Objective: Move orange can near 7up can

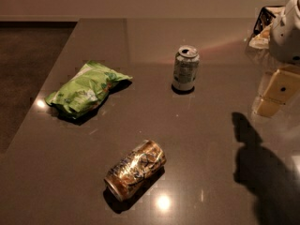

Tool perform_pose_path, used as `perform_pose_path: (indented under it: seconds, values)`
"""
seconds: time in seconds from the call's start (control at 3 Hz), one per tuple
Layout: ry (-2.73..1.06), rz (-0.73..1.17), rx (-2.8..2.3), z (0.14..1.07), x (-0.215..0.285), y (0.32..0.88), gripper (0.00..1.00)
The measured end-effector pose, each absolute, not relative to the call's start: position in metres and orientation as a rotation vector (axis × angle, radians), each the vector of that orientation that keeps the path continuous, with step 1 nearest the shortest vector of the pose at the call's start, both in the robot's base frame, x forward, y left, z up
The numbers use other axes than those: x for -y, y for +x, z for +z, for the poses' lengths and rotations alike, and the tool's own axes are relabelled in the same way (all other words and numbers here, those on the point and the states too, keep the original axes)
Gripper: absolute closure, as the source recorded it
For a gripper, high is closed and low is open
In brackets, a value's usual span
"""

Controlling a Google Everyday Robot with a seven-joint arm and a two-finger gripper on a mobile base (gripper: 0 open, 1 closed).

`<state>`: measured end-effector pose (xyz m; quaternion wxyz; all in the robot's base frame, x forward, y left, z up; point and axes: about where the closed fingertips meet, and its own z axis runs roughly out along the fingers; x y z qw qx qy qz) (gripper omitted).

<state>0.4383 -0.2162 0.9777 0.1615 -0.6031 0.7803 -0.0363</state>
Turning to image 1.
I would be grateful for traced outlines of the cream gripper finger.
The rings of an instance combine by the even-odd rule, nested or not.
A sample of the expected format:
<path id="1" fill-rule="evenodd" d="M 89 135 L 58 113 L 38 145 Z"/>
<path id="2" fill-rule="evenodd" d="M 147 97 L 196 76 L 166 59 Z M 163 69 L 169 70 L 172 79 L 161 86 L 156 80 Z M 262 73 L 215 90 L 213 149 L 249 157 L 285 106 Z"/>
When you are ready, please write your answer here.
<path id="1" fill-rule="evenodd" d="M 280 67 L 262 77 L 254 112 L 273 116 L 300 90 L 300 67 Z"/>

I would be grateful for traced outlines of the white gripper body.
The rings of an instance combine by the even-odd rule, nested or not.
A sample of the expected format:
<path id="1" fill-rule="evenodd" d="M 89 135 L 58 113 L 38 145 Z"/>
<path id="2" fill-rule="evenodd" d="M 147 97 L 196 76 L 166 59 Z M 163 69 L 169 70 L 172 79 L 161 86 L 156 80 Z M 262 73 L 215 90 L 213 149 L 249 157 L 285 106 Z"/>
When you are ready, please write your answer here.
<path id="1" fill-rule="evenodd" d="M 282 63 L 300 64 L 300 0 L 290 0 L 274 19 L 269 52 Z"/>

